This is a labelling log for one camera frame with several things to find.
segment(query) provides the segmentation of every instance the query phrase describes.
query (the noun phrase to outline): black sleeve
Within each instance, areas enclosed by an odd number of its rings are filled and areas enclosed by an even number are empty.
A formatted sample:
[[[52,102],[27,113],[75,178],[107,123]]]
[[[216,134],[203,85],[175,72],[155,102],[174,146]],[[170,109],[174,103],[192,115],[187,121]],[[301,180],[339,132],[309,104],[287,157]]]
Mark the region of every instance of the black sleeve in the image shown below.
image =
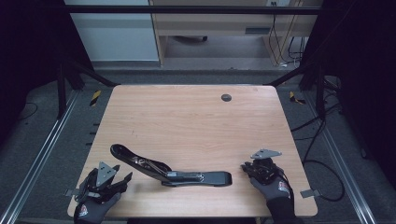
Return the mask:
[[[275,224],[304,224],[304,222],[294,215],[294,208],[290,198],[274,198],[267,202]]]

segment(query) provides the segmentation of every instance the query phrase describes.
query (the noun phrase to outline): black horizontal bar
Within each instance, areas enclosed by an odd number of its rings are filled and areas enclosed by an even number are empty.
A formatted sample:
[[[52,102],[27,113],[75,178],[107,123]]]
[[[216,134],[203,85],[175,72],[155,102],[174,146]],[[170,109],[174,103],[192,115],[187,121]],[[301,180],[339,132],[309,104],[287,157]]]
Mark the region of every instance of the black horizontal bar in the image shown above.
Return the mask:
[[[69,13],[158,13],[158,14],[276,14],[319,15],[339,13],[340,9],[322,7],[228,7],[228,6],[40,6]]]

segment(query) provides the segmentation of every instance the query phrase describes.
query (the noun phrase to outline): wall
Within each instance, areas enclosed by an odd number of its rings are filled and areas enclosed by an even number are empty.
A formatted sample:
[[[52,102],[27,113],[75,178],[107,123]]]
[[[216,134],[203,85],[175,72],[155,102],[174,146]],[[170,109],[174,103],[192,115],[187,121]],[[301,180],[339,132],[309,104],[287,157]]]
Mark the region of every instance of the wall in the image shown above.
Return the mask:
[[[64,0],[67,5],[142,5],[146,0]],[[155,35],[149,14],[72,14],[93,64],[158,62]]]

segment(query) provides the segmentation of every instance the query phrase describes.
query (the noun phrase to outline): table top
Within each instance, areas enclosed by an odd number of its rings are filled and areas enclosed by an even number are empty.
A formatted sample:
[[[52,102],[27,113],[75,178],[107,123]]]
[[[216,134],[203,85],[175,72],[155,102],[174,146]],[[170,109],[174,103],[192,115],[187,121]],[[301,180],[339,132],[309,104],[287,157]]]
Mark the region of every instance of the table top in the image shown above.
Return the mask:
[[[223,94],[229,94],[231,101],[223,101]],[[226,171],[233,184],[164,187],[114,158],[113,144],[177,171]],[[261,148],[282,152],[273,161],[293,187],[296,216],[314,216],[315,200],[300,194],[309,184],[274,87],[121,85],[111,94],[78,183],[100,161],[120,165],[113,183],[134,173],[108,217],[269,217],[265,199],[240,166],[252,161],[250,156]],[[70,216],[76,205],[72,200]]]

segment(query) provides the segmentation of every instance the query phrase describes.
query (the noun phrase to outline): beige wooden panel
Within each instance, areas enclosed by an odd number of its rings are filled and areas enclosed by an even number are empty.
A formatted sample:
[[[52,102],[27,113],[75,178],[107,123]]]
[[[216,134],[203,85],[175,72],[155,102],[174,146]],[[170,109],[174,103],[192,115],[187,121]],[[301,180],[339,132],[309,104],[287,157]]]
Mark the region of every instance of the beige wooden panel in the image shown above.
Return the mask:
[[[223,102],[220,96],[233,99]],[[163,187],[110,154],[123,144],[143,157],[179,171],[227,171],[229,187]],[[260,148],[282,151],[274,162],[295,191],[297,216],[313,216],[309,189],[276,89],[269,86],[118,86],[108,102],[80,183],[99,161],[120,164],[116,181],[134,175],[110,217],[268,217],[262,195],[240,164]],[[68,214],[73,215],[72,200]]]

